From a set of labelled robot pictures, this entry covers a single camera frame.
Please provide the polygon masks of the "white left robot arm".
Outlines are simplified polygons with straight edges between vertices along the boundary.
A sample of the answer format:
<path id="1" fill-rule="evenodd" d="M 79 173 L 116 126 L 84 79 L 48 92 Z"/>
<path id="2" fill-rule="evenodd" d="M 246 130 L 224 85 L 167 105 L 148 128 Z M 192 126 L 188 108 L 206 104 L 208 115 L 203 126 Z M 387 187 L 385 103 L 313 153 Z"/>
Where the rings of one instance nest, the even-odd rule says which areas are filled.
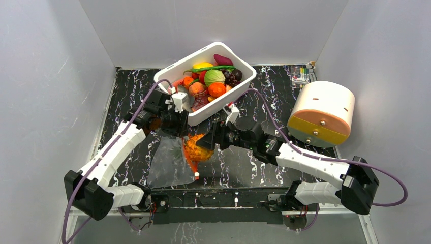
<path id="1" fill-rule="evenodd" d="M 144 186 L 132 183 L 111 187 L 109 183 L 126 157 L 152 131 L 160 129 L 175 137 L 186 135 L 189 98 L 183 92 L 167 94 L 159 90 L 145 98 L 140 106 L 129 110 L 112 138 L 91 161 L 64 176 L 67 211 L 75 207 L 98 221 L 112 209 L 134 206 L 138 211 L 147 211 L 151 207 L 150 190 Z"/>

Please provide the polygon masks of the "clear zip top bag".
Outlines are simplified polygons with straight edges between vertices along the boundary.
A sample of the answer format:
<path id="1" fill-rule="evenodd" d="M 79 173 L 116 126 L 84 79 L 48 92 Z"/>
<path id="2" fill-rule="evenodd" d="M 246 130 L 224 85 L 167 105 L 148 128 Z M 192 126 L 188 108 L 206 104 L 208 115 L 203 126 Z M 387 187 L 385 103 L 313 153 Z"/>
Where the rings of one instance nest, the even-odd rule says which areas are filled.
<path id="1" fill-rule="evenodd" d="M 185 151 L 185 142 L 189 136 L 161 139 L 147 177 L 149 188 L 186 185 L 200 178 L 200 162 L 191 161 Z"/>

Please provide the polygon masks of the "orange toy pineapple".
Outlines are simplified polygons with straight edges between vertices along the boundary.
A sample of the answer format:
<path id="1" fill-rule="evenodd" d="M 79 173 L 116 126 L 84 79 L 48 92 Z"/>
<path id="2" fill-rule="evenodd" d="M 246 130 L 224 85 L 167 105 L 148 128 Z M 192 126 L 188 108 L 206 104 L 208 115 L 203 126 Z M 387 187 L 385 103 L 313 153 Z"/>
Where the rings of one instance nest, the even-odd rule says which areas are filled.
<path id="1" fill-rule="evenodd" d="M 189 136 L 185 142 L 185 151 L 191 161 L 201 162 L 210 159 L 214 153 L 213 150 L 208 150 L 197 145 L 197 141 L 203 138 L 204 134 Z"/>

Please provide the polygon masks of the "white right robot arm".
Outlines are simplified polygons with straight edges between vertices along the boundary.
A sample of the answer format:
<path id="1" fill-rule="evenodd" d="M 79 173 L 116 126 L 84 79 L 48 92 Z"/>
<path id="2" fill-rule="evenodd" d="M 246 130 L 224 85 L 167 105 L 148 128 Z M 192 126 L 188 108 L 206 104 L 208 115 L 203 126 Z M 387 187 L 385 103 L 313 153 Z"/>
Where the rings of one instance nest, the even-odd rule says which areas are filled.
<path id="1" fill-rule="evenodd" d="M 208 150 L 213 150 L 216 145 L 220 149 L 230 146 L 249 149 L 263 163 L 296 169 L 321 179 L 316 183 L 294 181 L 285 195 L 268 201 L 268 208 L 274 211 L 300 210 L 311 204 L 329 203 L 367 215 L 379 186 L 374 172 L 363 167 L 361 161 L 346 164 L 334 158 L 326 161 L 319 154 L 307 157 L 305 152 L 299 152 L 284 139 L 263 132 L 258 124 L 241 130 L 231 122 L 215 122 L 196 145 Z"/>

